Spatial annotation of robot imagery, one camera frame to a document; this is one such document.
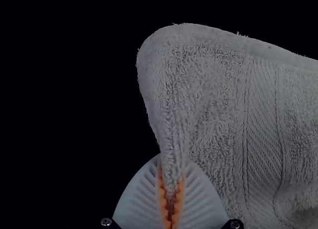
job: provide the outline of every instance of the towel fold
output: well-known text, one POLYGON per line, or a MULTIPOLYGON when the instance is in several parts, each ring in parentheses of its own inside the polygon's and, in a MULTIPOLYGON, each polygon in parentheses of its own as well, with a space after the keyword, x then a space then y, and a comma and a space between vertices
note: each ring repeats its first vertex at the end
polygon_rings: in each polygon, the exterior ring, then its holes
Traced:
POLYGON ((318 61, 220 29, 159 29, 137 56, 167 195, 190 158, 245 228, 318 228, 318 61))

